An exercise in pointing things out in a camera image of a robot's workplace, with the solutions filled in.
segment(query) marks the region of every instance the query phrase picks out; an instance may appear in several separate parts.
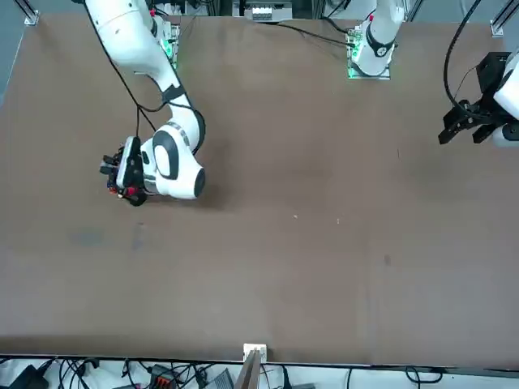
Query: brown table surface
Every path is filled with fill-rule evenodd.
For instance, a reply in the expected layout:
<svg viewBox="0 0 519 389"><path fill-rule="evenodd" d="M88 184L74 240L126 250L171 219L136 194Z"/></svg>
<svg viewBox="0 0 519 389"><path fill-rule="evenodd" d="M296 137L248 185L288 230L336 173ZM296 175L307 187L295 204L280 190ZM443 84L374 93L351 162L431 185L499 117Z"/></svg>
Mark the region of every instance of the brown table surface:
<svg viewBox="0 0 519 389"><path fill-rule="evenodd" d="M392 80L349 81L342 47L197 18L179 74L208 125L207 187L133 208L97 170L135 107L86 17L42 15L0 113L0 350L517 365L519 152L438 144L456 27L405 24ZM467 26L453 90L499 47ZM478 97L474 74L461 94Z"/></svg>

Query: black cable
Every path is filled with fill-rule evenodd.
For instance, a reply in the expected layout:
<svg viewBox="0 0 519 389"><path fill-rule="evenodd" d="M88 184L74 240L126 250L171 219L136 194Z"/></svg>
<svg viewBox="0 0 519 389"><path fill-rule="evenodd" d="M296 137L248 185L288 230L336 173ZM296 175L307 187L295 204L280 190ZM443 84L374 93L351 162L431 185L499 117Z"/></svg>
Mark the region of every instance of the black cable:
<svg viewBox="0 0 519 389"><path fill-rule="evenodd" d="M193 18L189 21L187 26L180 32L180 35L178 37L181 37L183 35L183 33L193 24L193 22L195 21L197 16L198 16L197 14L195 14L195 16L193 16Z"/></svg>
<svg viewBox="0 0 519 389"><path fill-rule="evenodd" d="M148 373L151 374L153 372L153 368L151 366L146 366L142 361L137 361L137 363L143 366L143 369L145 369Z"/></svg>
<svg viewBox="0 0 519 389"><path fill-rule="evenodd" d="M191 381L191 380L196 376L196 370L195 370L195 375L194 375L193 377L191 377L191 378L189 378L189 374L190 374L190 373L191 373L191 366L189 366L189 367L187 368L187 376L186 376L186 379L184 380L184 382L182 383L183 386L186 386L186 384L187 384L188 382L190 382L190 381Z"/></svg>
<svg viewBox="0 0 519 389"><path fill-rule="evenodd" d="M350 380L351 380L351 372L354 371L353 369L350 369L348 372L348 378L346 379L346 389L350 389Z"/></svg>
<svg viewBox="0 0 519 389"><path fill-rule="evenodd" d="M175 366L173 366L173 362L170 362L170 364L171 364L171 369L169 369L169 371L171 371L171 375L173 375L173 378L174 378L174 380L175 380L175 383L177 384L177 387L178 387L178 386L180 386L180 385L182 385L182 384L184 383L184 382L179 378L180 375L181 375L182 373L179 374L179 375L176 375L176 374L174 373L174 368L175 368Z"/></svg>
<svg viewBox="0 0 519 389"><path fill-rule="evenodd" d="M65 377L68 374L68 372L71 370L71 367L69 366L65 370L65 374L62 375L62 368L63 368L63 365L65 365L66 362L68 362L68 360L67 359L63 359L61 365L59 366L59 386L58 386L58 389L65 389L65 386L63 385L63 381L65 380Z"/></svg>
<svg viewBox="0 0 519 389"><path fill-rule="evenodd" d="M166 104L168 104L168 101L164 101L161 105L159 105L156 108L148 108L143 105L138 105L141 109L145 110L146 112L159 112L161 109L165 107Z"/></svg>
<svg viewBox="0 0 519 389"><path fill-rule="evenodd" d="M281 368L283 369L283 389L292 389L289 372L286 370L285 365L281 365Z"/></svg>
<svg viewBox="0 0 519 389"><path fill-rule="evenodd" d="M214 0L209 0L208 2L206 2L205 0L198 0L198 2L200 4L202 4L203 6L212 6L213 10L215 9L214 8Z"/></svg>
<svg viewBox="0 0 519 389"><path fill-rule="evenodd" d="M475 65L475 66L472 66L466 73L465 75L463 76L463 78L461 79L461 82L460 82L460 85L457 87L457 90L456 90L456 93L454 93L454 100L456 100L456 96L457 96L457 93L460 91L461 89L461 85L463 85L463 81L465 81L465 78L467 75L469 75L469 73L471 71L473 71L478 65Z"/></svg>
<svg viewBox="0 0 519 389"><path fill-rule="evenodd" d="M202 369L199 370L200 373L202 373L203 371L209 369L210 367L213 367L215 364L214 363L211 363L205 367L203 367ZM194 378L196 377L196 374L193 375L191 378L187 379L183 385L181 385L180 387L178 387L178 389L183 389L184 387L186 387L186 385L191 382Z"/></svg>
<svg viewBox="0 0 519 389"><path fill-rule="evenodd" d="M103 45L103 41L101 40L101 37L99 36L99 32L97 32L96 25L94 24L92 16L90 15L90 11L88 10L88 7L87 7L87 5L85 3L84 3L84 9L87 11L88 20L90 20L90 24L92 25L92 28L94 29L94 32L96 33L97 40L99 41L99 44L101 45L101 48L103 49L103 52L105 53L105 56L108 58L108 61L110 62L110 65L115 70L115 73L117 73L117 75L119 76L119 79L121 80L122 85L124 85L124 88L127 90L128 94L130 95L130 97L133 100L133 102L135 103L135 105L137 105L137 107L141 110L140 112L144 115L144 117L148 121L148 123L151 126L151 128L153 128L153 131L157 131L157 129L153 125L152 121L148 118L148 115L145 112L143 112L142 106L137 102L135 96L133 96L133 93L131 92L130 87L128 87L127 82L122 77L121 72L119 71L119 69L115 66L114 62L112 61L112 58L110 58L110 56L108 55L108 52L106 51L105 45Z"/></svg>
<svg viewBox="0 0 519 389"><path fill-rule="evenodd" d="M137 107L137 127L135 128L135 136L139 138L140 109Z"/></svg>
<svg viewBox="0 0 519 389"><path fill-rule="evenodd" d="M135 384L133 378L131 377L131 372L130 372L130 360L129 360L129 359L126 359L126 360L124 361L124 366L125 366L125 368L126 368L126 373L127 373L128 379L130 380L130 384L131 384L131 386L132 386L134 389L139 389L140 387L138 387L138 386ZM150 387L150 385L151 385L151 383L149 383L149 384L148 384L144 389L148 389L148 388Z"/></svg>
<svg viewBox="0 0 519 389"><path fill-rule="evenodd" d="M469 118L478 119L478 120L488 120L488 119L491 118L490 114L488 114L488 115L480 115L480 114L477 114L477 113L472 113L469 110L465 109L465 107L461 106L461 104L458 103L456 101L456 99L454 98L454 96L452 95L451 90L450 90L450 88L448 86L448 63L449 63L449 61L451 59L451 54L453 53L454 45L456 44L458 38L460 37L461 32L463 31L463 28L465 27L465 25L469 21L470 16L472 16L474 11L476 11L476 8L478 8L478 5L479 5L479 3L481 1L482 0L475 0L474 1L474 4L472 5L472 7L467 12L467 15L465 15L465 17L461 21L460 26L457 28L456 33L454 34L454 37L451 40L450 45L448 46L447 53L445 54L445 63L444 63L444 87L445 87L445 93L447 93L447 97L453 103L453 106L458 107L466 116L468 116Z"/></svg>
<svg viewBox="0 0 519 389"><path fill-rule="evenodd" d="M174 369L176 369L176 368L178 368L178 367L180 367L180 366L175 366L175 367L173 367L173 362L171 362L171 365L172 365L172 367L171 367L171 373L174 375ZM182 378L182 374L186 373L186 371L187 371L187 377L186 377L186 379L188 379L188 378L189 378L189 372L191 371L191 367L194 367L194 366L195 366L194 364L190 363L189 365L185 366L184 370L182 370L180 373L178 373L178 378L177 378L177 380L178 380L178 382L179 382L181 385L182 385L183 383L185 383L185 381L182 381L182 380L181 380L181 378Z"/></svg>
<svg viewBox="0 0 519 389"><path fill-rule="evenodd" d="M333 8L333 11L328 14L327 18L331 18L332 15L335 14L335 12L337 12L337 10L341 8L342 5L344 5L344 9L346 9L350 3L351 0L342 0L342 2L340 2L339 4L337 4L335 8Z"/></svg>
<svg viewBox="0 0 519 389"><path fill-rule="evenodd" d="M171 16L169 14L166 14L163 10L157 8L156 6L153 6L153 10L158 14L158 15L162 15L162 16Z"/></svg>
<svg viewBox="0 0 519 389"><path fill-rule="evenodd" d="M261 365L261 369L263 370L263 374L265 374L265 379L267 380L267 386L268 386L268 389L272 389L270 387L270 381L268 381L268 374L267 374L267 371L265 371L265 366L264 365Z"/></svg>
<svg viewBox="0 0 519 389"><path fill-rule="evenodd" d="M57 359L58 359L58 357L50 358L48 361L42 363L40 365L40 367L38 367L37 371L41 377L43 377L45 375L45 373L47 372L49 367L52 365L52 362L56 361Z"/></svg>
<svg viewBox="0 0 519 389"><path fill-rule="evenodd" d="M367 16L366 16L366 18L365 18L364 20L368 20L368 19L370 19L370 16L373 15L373 14L375 13L375 11L376 11L376 8L375 8L372 12L370 12L369 14L367 14Z"/></svg>
<svg viewBox="0 0 519 389"><path fill-rule="evenodd" d="M333 20L331 20L329 17L324 16L323 20L330 23L333 28L335 28L338 32L342 32L343 34L347 34L349 29L348 28L340 28L337 23L335 23Z"/></svg>
<svg viewBox="0 0 519 389"><path fill-rule="evenodd" d="M72 372L73 372L73 374L72 374L72 379L71 379L71 384L70 384L70 386L69 386L69 389L72 389L72 383L74 382L74 378L75 378L75 376L78 377L78 380L81 382L81 384L83 385L83 388L84 388L84 389L89 389L87 383L84 381L82 375L79 373L79 372L80 372L80 369L81 369L82 367L84 367L84 366L88 363L88 361L83 361L83 362L81 362L80 365L76 365L77 361L73 361L72 363L70 363L69 361L67 361L67 363L68 363L68 365L72 368Z"/></svg>
<svg viewBox="0 0 519 389"><path fill-rule="evenodd" d="M413 378L410 376L409 372L410 370L414 373L414 375L416 375L416 378ZM432 373L437 373L438 374L438 377L435 378L435 379L421 379L420 378L420 373L418 372L418 370L416 370L415 367L413 366L406 366L405 367L405 376L414 384L417 385L418 389L420 389L420 386L423 385L423 384L427 384L427 385L431 385L431 384L435 384L435 383L438 383L440 382L443 377L444 377L444 373L443 371L432 371Z"/></svg>
<svg viewBox="0 0 519 389"><path fill-rule="evenodd" d="M302 30L301 28L297 28L297 27L294 27L294 26L289 26L288 24L274 24L274 25L279 26L279 27L289 28L289 29L297 31L297 32L302 32L303 34L307 34L307 35L313 36L313 37L321 39L323 41L332 42L332 43L336 43L336 44L343 45L343 46L354 47L353 43L347 43L347 42L344 42L344 41L338 41L336 39L328 38L326 36L315 34L313 32L309 32L309 31L306 31L306 30Z"/></svg>

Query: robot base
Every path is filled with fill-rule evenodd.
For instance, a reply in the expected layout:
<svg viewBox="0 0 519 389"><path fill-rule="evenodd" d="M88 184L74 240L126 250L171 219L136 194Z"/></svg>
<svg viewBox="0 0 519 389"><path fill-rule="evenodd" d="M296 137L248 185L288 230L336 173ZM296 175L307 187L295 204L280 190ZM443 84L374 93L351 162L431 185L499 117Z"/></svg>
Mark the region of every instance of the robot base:
<svg viewBox="0 0 519 389"><path fill-rule="evenodd" d="M354 58L358 54L358 48L362 42L362 31L360 26L351 29L346 34L346 42L353 43L355 47L347 47L346 50L346 72L349 79L391 79L389 72L389 65L386 66L385 70L380 75L365 75L358 69L354 63Z"/></svg>

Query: white robotic arm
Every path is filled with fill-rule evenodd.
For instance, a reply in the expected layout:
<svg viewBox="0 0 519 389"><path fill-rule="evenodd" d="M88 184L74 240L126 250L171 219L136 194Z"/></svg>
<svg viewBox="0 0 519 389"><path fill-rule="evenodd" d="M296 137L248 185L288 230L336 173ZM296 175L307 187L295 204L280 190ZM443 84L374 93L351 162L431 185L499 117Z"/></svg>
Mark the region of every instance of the white robotic arm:
<svg viewBox="0 0 519 389"><path fill-rule="evenodd" d="M444 116L440 144L461 130L478 127L474 143L491 136L499 147L519 146L519 51L490 52L476 71L482 97L473 104L461 100Z"/></svg>
<svg viewBox="0 0 519 389"><path fill-rule="evenodd" d="M377 76L385 71L404 17L401 0L377 0L372 18L357 27L362 32L362 41L352 60L363 74Z"/></svg>
<svg viewBox="0 0 519 389"><path fill-rule="evenodd" d="M129 137L118 154L105 158L101 172L117 172L112 177L116 187L110 189L125 198L137 193L196 199L205 174L194 154L204 141L205 123L159 46L164 21L150 15L144 0L85 0L85 6L110 58L152 78L172 113L142 145L140 139Z"/></svg>

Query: power adapter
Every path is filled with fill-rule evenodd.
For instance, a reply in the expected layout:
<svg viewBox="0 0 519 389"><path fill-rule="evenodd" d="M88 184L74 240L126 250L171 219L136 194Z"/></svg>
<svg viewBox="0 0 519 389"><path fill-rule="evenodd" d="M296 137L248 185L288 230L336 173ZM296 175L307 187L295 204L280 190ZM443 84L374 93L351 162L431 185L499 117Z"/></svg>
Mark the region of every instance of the power adapter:
<svg viewBox="0 0 519 389"><path fill-rule="evenodd" d="M47 389L49 382L43 378L46 371L29 365L16 377L9 389Z"/></svg>

